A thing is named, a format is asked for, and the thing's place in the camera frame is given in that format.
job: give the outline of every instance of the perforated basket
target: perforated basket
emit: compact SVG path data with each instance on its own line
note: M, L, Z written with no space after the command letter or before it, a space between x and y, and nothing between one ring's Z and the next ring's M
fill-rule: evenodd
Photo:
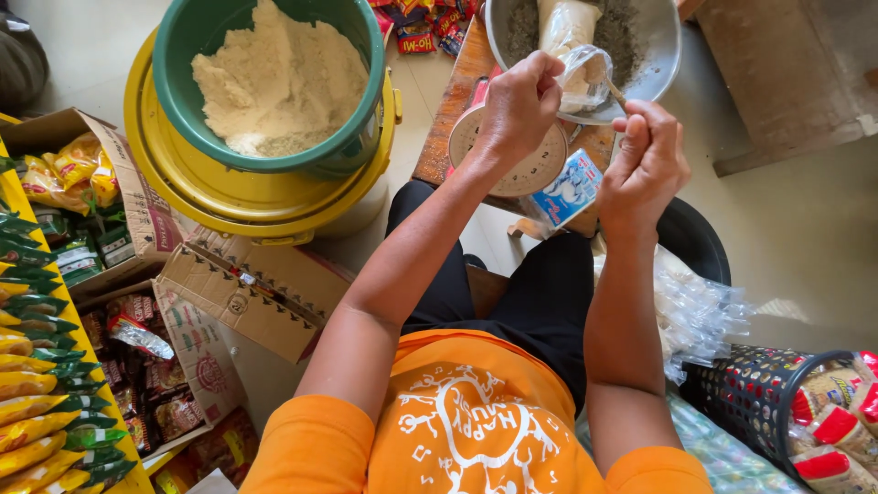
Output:
M837 361L851 365L852 354L811 355L792 350L732 345L728 359L713 367L688 365L680 395L717 425L800 480L789 461L790 406L802 381L817 367Z

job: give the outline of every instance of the cardboard box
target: cardboard box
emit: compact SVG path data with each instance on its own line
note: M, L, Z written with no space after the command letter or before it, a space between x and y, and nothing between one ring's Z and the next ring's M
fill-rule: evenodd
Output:
M186 382L205 418L204 426L157 448L144 458L144 461L148 461L213 429L238 405L246 402L247 394L223 340L222 323L156 280L143 281L101 295L77 305L76 310L84 315L104 307L117 297L143 291L152 291L158 301L174 353L180 359Z
M58 151L76 137L92 131L101 141L119 181L134 257L70 288L74 301L106 293L123 286L139 273L158 271L170 253L182 242L180 224L167 201L140 174L124 135L102 120L75 108L50 113L18 125L0 127L10 156Z
M293 364L310 356L354 276L289 245L253 245L203 227L156 284Z

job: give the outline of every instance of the white floor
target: white floor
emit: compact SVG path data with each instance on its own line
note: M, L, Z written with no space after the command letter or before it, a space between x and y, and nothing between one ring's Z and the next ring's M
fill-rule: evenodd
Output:
M169 0L10 4L32 23L52 65L40 109L75 105L121 127L128 68ZM386 173L393 193L414 168L454 62L441 53L398 55L393 40L387 60L404 106ZM689 29L682 70L662 103L686 126L693 178L680 197L716 229L734 284L746 287L753 303L778 299L800 311L798 320L754 317L751 336L741 341L811 352L878 350L878 136L716 178L712 162L739 154L749 141L703 39ZM515 219L480 207L461 236L464 249L480 256L491 271L509 275L535 244L506 235ZM354 237L317 247L357 270L380 242L384 224L382 218ZM285 365L265 353L252 346L243 352L262 369L248 367L250 376L245 377L251 400L259 402L251 410L260 427L294 389L294 383L278 388L260 382L260 375Z

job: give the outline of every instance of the scale dial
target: scale dial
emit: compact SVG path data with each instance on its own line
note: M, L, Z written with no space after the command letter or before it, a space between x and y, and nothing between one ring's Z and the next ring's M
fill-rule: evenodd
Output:
M485 106L470 108L451 129L448 156L451 165L458 168L479 137ZM497 197L521 197L543 190L564 169L567 160L567 134L555 122L540 143L540 147L518 163L497 182L489 192Z

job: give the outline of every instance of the person's left hand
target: person's left hand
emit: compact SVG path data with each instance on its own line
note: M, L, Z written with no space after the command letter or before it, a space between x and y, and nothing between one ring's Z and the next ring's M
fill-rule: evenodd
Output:
M561 106L555 77L564 63L542 51L496 76L488 86L477 146L501 157L504 172L539 148Z

